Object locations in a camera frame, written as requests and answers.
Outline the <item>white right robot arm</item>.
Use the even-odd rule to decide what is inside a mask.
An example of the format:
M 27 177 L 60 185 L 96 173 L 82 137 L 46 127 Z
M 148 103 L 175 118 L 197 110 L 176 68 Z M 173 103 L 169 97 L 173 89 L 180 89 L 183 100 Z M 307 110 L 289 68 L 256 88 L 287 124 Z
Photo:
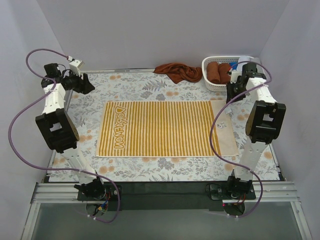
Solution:
M 263 153 L 277 139 L 286 113 L 286 105 L 277 102 L 268 88 L 269 81 L 264 73 L 258 72 L 258 64 L 241 61 L 242 70 L 229 71 L 230 82 L 226 85 L 226 103 L 235 103 L 250 95 L 254 101 L 245 125 L 246 144 L 236 166 L 228 177 L 226 192 L 232 199 L 243 197 L 251 191 L 253 171 Z

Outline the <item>yellow striped towel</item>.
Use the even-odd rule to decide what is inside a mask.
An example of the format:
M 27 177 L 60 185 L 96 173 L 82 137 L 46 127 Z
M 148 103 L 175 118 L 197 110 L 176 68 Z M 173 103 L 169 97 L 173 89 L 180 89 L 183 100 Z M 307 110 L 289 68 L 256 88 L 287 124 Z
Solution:
M 238 155 L 229 115 L 211 129 L 222 100 L 107 102 L 97 157 L 223 157 Z

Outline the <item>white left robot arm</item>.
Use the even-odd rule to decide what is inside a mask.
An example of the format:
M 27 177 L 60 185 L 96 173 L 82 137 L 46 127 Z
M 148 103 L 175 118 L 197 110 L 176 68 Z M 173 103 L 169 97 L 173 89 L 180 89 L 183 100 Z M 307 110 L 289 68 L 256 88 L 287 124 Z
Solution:
M 70 64 L 67 76 L 57 63 L 45 65 L 44 70 L 46 76 L 41 86 L 48 96 L 42 114 L 35 118 L 36 125 L 48 147 L 63 156 L 71 168 L 77 169 L 79 184 L 74 187 L 87 198 L 101 200 L 106 196 L 106 187 L 82 154 L 78 145 L 79 133 L 65 110 L 66 91 L 86 95 L 95 87 L 86 73 L 80 73 L 76 64 Z

